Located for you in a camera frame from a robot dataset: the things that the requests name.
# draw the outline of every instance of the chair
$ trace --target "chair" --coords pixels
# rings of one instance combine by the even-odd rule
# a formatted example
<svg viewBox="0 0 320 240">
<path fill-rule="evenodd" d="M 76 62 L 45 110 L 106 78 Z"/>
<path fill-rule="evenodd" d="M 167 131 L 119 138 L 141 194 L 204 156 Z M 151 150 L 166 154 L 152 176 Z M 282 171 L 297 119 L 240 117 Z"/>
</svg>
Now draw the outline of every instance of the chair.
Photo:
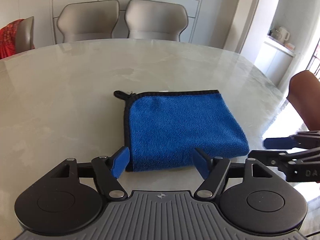
<svg viewBox="0 0 320 240">
<path fill-rule="evenodd" d="M 320 82 L 313 73 L 304 70 L 291 78 L 287 100 L 309 130 L 320 130 Z"/>
<path fill-rule="evenodd" d="M 129 38 L 180 41 L 188 26 L 186 9 L 180 4 L 131 0 L 125 13 Z"/>
<path fill-rule="evenodd" d="M 15 36 L 16 53 L 33 49 L 33 24 L 33 16 L 19 23 Z"/>
<path fill-rule="evenodd" d="M 63 9 L 57 26 L 63 42 L 111 39 L 118 19 L 118 0 L 75 3 Z"/>
</svg>

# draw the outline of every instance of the table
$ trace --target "table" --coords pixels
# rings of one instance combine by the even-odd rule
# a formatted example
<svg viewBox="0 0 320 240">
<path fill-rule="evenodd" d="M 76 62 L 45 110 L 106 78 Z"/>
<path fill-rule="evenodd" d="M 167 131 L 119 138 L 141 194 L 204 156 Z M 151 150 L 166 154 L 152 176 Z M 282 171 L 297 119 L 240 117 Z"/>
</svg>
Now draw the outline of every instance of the table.
<svg viewBox="0 0 320 240">
<path fill-rule="evenodd" d="M 211 89 L 222 94 L 250 149 L 262 149 L 263 134 L 283 109 L 283 95 L 239 54 L 182 42 L 113 39 L 0 60 L 0 239 L 21 232 L 14 202 L 50 169 L 68 157 L 89 162 L 110 156 L 123 145 L 124 101 L 113 91 Z M 203 180 L 187 167 L 125 172 L 119 181 L 130 194 L 194 192 Z M 90 179 L 81 182 L 93 185 Z"/>
</svg>

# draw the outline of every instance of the gray leather chair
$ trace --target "gray leather chair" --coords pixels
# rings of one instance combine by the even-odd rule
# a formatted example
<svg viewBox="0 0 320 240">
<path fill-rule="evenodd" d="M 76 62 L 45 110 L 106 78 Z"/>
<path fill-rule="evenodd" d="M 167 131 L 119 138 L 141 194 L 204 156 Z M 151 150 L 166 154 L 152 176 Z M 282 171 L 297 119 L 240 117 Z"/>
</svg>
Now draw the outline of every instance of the gray leather chair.
<svg viewBox="0 0 320 240">
<path fill-rule="evenodd" d="M 84 2 L 68 4 L 57 25 L 63 42 L 111 39 L 118 19 L 118 0 Z"/>
<path fill-rule="evenodd" d="M 33 16 L 19 23 L 15 37 L 16 53 L 33 49 L 33 23 Z"/>
<path fill-rule="evenodd" d="M 125 13 L 129 38 L 180 41 L 188 26 L 186 9 L 180 4 L 131 0 Z"/>
</svg>

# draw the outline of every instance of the white kettle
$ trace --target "white kettle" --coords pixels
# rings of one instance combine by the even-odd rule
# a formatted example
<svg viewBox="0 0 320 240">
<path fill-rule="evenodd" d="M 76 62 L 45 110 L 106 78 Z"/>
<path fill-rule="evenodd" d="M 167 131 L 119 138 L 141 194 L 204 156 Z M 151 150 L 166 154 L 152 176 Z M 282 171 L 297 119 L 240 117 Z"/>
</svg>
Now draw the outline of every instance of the white kettle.
<svg viewBox="0 0 320 240">
<path fill-rule="evenodd" d="M 288 30 L 284 27 L 279 27 L 277 31 L 277 41 L 284 44 L 285 41 L 287 41 L 290 38 L 290 33 Z"/>
</svg>

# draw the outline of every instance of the folded blue cloth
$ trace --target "folded blue cloth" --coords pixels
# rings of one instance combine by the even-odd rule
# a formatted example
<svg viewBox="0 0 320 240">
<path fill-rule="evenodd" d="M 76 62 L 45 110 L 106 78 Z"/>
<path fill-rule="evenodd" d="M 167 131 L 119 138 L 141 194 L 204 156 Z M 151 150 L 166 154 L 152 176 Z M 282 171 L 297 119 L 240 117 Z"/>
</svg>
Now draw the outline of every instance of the folded blue cloth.
<svg viewBox="0 0 320 240">
<path fill-rule="evenodd" d="M 191 151 L 211 157 L 247 155 L 244 132 L 217 90 L 145 92 L 114 95 L 126 101 L 127 171 L 150 171 L 192 165 Z"/>
</svg>

